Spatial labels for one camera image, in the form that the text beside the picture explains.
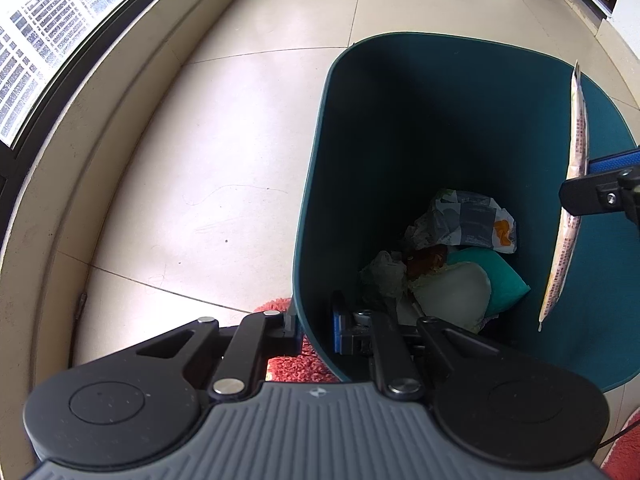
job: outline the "teal object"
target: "teal object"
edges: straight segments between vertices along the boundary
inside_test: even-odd
[[[293,301],[338,377],[369,373],[366,359],[333,352],[332,291],[357,306],[358,271],[445,187],[491,196],[516,219],[518,250],[505,261],[531,291],[498,319],[502,343],[602,390],[638,373],[640,242],[623,213],[582,220],[564,292],[538,332],[568,160],[571,73],[515,46],[414,32],[363,40],[334,62],[300,213]],[[634,148],[611,100],[586,76],[582,87],[590,157]]]
[[[509,310],[531,289],[498,253],[482,247],[471,247],[449,253],[447,264],[473,262],[484,269],[491,282],[491,298],[484,313],[492,317]]]

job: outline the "red rug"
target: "red rug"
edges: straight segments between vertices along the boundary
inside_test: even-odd
[[[254,312],[288,309],[291,298],[279,298],[259,306]],[[275,357],[267,364],[267,380],[283,383],[337,383],[338,378],[322,362],[304,336],[302,352],[297,357]]]
[[[639,419],[640,408],[631,414],[622,430]],[[613,443],[602,462],[602,470],[612,480],[640,480],[640,426]]]

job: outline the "screw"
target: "screw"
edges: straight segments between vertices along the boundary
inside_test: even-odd
[[[220,395],[235,395],[244,390],[244,383],[240,379],[218,379],[213,383],[213,391]]]
[[[389,389],[395,394],[414,394],[420,389],[420,383],[408,377],[394,379],[389,383]]]

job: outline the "white wall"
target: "white wall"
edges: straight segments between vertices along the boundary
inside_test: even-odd
[[[640,0],[617,0],[609,21],[640,59]]]

